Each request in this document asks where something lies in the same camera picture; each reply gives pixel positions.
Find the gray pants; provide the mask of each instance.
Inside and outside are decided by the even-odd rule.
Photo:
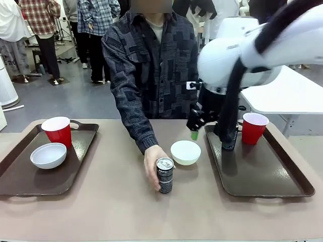
[[[2,54],[10,77],[30,73],[26,48],[23,40],[8,42],[0,39],[0,54]]]
[[[48,73],[51,74],[55,80],[59,79],[61,74],[59,64],[57,63],[54,36],[48,39],[41,39],[36,35],[36,39],[41,52],[43,65],[45,65]]]

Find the cup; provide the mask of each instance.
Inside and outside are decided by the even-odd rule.
[[[41,125],[52,143],[61,143],[70,148],[72,146],[72,136],[70,119],[67,117],[53,117],[47,119]]]
[[[249,145],[257,144],[268,123],[268,118],[259,113],[245,113],[243,115],[242,142]]]

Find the beige tabletop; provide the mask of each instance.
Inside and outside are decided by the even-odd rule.
[[[219,180],[204,129],[192,166],[177,166],[170,194],[148,185],[143,156],[120,120],[80,120],[100,125],[76,183],[65,195],[0,198],[0,236],[18,240],[283,240],[323,237],[323,182],[272,124],[298,167],[313,184],[311,198],[242,199],[227,195]],[[22,133],[22,138],[33,122]],[[184,120],[153,120],[160,145],[169,153],[190,139]]]

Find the neck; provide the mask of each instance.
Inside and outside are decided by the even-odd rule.
[[[164,23],[164,14],[144,14],[145,18],[156,25]]]

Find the brown tray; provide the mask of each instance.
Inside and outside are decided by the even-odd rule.
[[[0,163],[0,195],[46,196],[66,192],[73,184],[83,159],[99,128],[97,124],[82,124],[71,120],[78,128],[72,128],[72,147],[62,165],[39,169],[30,161],[31,153],[50,143],[41,125],[37,125]]]
[[[205,132],[225,191],[235,197],[310,197],[314,187],[273,135],[265,130],[258,143],[247,145],[238,133],[234,151],[222,150],[214,125]]]

